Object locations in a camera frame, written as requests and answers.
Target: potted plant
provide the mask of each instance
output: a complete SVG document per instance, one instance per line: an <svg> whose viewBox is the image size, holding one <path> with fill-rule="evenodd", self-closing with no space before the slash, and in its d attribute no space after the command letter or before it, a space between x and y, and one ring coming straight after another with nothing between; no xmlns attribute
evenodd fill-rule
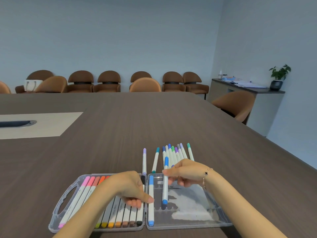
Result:
<svg viewBox="0 0 317 238"><path fill-rule="evenodd" d="M288 73L291 72L291 67L285 64L278 71L276 71L276 66L274 68L271 68L269 71L271 70L272 70L271 77L274 78L274 80L271 82L270 89L278 91L281 89L283 81L285 80Z"/></svg>

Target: green leaves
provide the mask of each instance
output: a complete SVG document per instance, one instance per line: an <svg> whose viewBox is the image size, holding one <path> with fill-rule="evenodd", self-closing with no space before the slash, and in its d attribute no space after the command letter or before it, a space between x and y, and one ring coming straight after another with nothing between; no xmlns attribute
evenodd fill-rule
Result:
<svg viewBox="0 0 317 238"><path fill-rule="evenodd" d="M275 80L281 80L281 79L285 80L287 74L291 72L291 67L285 64L278 71L276 71L276 66L274 68L270 68L269 71L272 71L271 77L275 78Z"/></svg>

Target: chair backrest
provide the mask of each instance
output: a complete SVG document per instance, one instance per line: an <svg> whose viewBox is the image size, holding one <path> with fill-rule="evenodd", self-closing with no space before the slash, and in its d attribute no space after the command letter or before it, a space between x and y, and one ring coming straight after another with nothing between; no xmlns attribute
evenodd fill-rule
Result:
<svg viewBox="0 0 317 238"><path fill-rule="evenodd" d="M234 91L213 100L212 104L232 113L236 120L243 122L251 112L255 99L250 92Z"/></svg>
<svg viewBox="0 0 317 238"><path fill-rule="evenodd" d="M5 83L0 81L0 94L10 94L11 90Z"/></svg>
<svg viewBox="0 0 317 238"><path fill-rule="evenodd" d="M139 78L130 87L130 92L160 92L161 85L153 78Z"/></svg>
<svg viewBox="0 0 317 238"><path fill-rule="evenodd" d="M51 71L48 70L38 70L35 72L32 72L26 79L27 80L46 80L50 77L53 77L54 74Z"/></svg>
<svg viewBox="0 0 317 238"><path fill-rule="evenodd" d="M102 83L120 83L120 75L116 71L104 71L98 77L98 82Z"/></svg>
<svg viewBox="0 0 317 238"><path fill-rule="evenodd" d="M36 93L63 93L67 80L62 76L53 76L44 80L35 90Z"/></svg>
<svg viewBox="0 0 317 238"><path fill-rule="evenodd" d="M202 82L200 77L193 72L185 72L183 74L183 80L184 83L196 83L196 82Z"/></svg>
<svg viewBox="0 0 317 238"><path fill-rule="evenodd" d="M91 72L85 70L76 71L69 76L68 82L73 82L74 84L91 84L93 83L93 75Z"/></svg>
<svg viewBox="0 0 317 238"><path fill-rule="evenodd" d="M139 78L152 78L152 76L145 71L138 71L133 73L133 75L131 76L130 82L134 82L135 80L138 80Z"/></svg>
<svg viewBox="0 0 317 238"><path fill-rule="evenodd" d="M167 72L163 75L163 82L164 83L180 83L183 82L183 77L177 72Z"/></svg>

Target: wooden table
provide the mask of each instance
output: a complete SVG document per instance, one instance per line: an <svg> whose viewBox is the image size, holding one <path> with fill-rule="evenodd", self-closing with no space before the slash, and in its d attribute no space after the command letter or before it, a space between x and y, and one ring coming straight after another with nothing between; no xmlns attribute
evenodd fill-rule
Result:
<svg viewBox="0 0 317 238"><path fill-rule="evenodd" d="M52 237L53 209L82 174L142 169L190 143L289 238L316 237L317 171L192 93L0 95L0 114L84 112L61 136L0 140L0 237ZM158 162L157 170L163 168ZM91 237L239 237L234 227Z"/></svg>

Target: hand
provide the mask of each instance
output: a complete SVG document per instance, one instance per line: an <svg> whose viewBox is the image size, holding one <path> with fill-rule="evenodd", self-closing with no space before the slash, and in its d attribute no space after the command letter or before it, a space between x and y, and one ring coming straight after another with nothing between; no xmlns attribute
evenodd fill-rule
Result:
<svg viewBox="0 0 317 238"><path fill-rule="evenodd" d="M208 166L198 162L183 159L173 168L164 169L162 172L168 176L168 184L171 185L176 179L177 184L184 187L190 187L192 184L202 185L204 173L209 169Z"/></svg>
<svg viewBox="0 0 317 238"><path fill-rule="evenodd" d="M143 191L140 176L135 171L127 171L109 177L112 184L118 188L118 194L125 203L132 207L141 207L141 203L153 203L154 199Z"/></svg>

